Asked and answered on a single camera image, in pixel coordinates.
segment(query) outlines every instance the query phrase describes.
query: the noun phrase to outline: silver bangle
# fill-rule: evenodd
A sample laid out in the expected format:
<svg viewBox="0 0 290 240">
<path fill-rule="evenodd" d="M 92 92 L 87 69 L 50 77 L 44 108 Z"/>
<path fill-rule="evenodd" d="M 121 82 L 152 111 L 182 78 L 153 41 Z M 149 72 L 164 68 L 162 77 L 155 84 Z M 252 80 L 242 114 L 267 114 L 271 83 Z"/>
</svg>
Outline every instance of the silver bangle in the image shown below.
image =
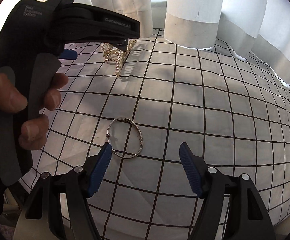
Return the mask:
<svg viewBox="0 0 290 240">
<path fill-rule="evenodd" d="M 132 120 L 130 120 L 130 119 L 128 119 L 128 118 L 123 118 L 123 117 L 114 119 L 114 120 L 109 124 L 109 127 L 108 127 L 108 129 L 107 129 L 107 134 L 106 134 L 107 141 L 108 141 L 108 143 L 110 144 L 110 142 L 109 142 L 109 138 L 110 138 L 109 129 L 110 129 L 110 127 L 112 126 L 112 124 L 113 124 L 114 122 L 118 121 L 118 120 L 124 120 L 124 121 L 127 121 L 127 122 L 129 122 L 130 124 L 132 124 L 132 125 L 136 128 L 136 130 L 138 131 L 138 134 L 140 135 L 140 143 L 141 143 L 141 147 L 140 147 L 140 149 L 138 150 L 137 153 L 135 153 L 135 154 L 132 155 L 132 156 L 128 156 L 128 157 L 118 155 L 117 152 L 116 152 L 116 150 L 114 150 L 113 148 L 112 148 L 112 153 L 114 153 L 115 155 L 117 155 L 118 157 L 120 157 L 120 158 L 122 158 L 122 159 L 131 159 L 131 158 L 133 158 L 133 157 L 136 157 L 137 155 L 139 155 L 139 154 L 141 153 L 141 151 L 142 151 L 142 149 L 143 149 L 143 136 L 142 136 L 141 130 L 138 128 L 138 126 L 136 125 L 136 123 L 134 123 Z"/>
</svg>

